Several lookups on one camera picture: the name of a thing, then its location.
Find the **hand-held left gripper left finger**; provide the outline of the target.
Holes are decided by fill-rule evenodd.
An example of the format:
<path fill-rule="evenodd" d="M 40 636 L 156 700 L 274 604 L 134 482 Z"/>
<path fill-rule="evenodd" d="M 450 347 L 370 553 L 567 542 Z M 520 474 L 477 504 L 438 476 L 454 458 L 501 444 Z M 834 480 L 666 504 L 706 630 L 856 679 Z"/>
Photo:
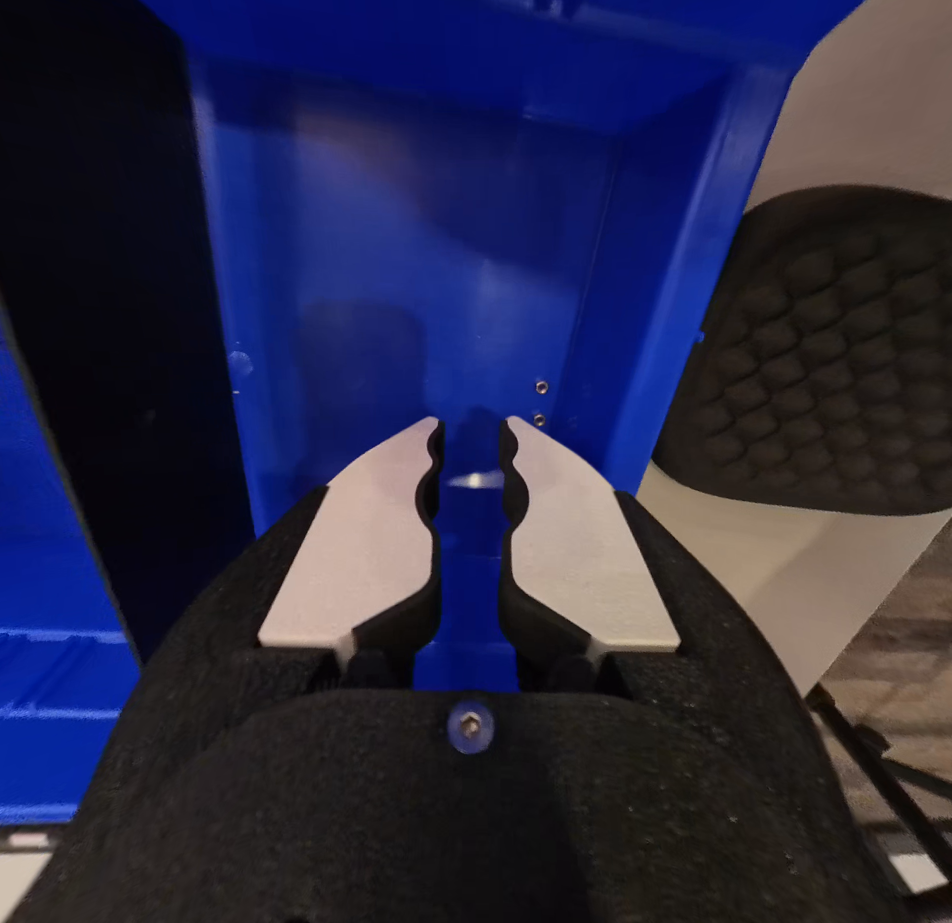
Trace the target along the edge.
<path fill-rule="evenodd" d="M 261 647 L 325 650 L 341 671 L 380 653 L 394 674 L 413 674 L 442 619 L 444 447 L 444 423 L 424 417 L 329 481 L 259 628 Z"/>

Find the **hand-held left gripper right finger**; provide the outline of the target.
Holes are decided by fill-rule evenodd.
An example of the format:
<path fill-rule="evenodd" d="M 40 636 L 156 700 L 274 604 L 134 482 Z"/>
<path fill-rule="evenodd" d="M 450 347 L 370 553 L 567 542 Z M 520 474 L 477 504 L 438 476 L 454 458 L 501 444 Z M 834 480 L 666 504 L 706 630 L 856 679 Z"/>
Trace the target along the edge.
<path fill-rule="evenodd" d="M 677 655 L 681 637 L 609 481 L 516 416 L 501 422 L 499 464 L 498 621 L 520 673 Z"/>

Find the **blue plastic bin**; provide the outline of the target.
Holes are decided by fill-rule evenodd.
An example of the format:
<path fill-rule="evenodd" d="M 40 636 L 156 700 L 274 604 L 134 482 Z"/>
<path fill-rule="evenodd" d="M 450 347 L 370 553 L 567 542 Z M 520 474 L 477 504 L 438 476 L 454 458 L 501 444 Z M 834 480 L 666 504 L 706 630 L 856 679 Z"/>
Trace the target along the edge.
<path fill-rule="evenodd" d="M 635 492 L 865 0 L 137 1 L 184 51 L 254 538 L 427 415 L 451 475 L 542 413 Z M 2 300 L 2 826 L 73 818 L 143 664 Z"/>

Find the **black honeycomb pad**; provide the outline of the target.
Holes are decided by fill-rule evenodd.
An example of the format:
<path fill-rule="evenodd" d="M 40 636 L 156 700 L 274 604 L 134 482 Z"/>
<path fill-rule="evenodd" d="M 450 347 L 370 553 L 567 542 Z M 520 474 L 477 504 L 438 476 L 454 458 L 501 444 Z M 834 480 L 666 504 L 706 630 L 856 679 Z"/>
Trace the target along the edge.
<path fill-rule="evenodd" d="M 733 501 L 951 501 L 951 203 L 835 184 L 746 211 L 652 454 Z"/>

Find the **black bin divider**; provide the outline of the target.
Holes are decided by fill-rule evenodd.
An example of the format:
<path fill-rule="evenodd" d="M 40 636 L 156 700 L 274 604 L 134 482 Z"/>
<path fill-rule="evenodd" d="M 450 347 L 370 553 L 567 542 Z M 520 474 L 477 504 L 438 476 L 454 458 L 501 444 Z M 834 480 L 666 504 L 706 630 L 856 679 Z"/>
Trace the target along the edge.
<path fill-rule="evenodd" d="M 253 539 L 189 80 L 137 0 L 1 0 L 2 300 L 146 663 Z"/>

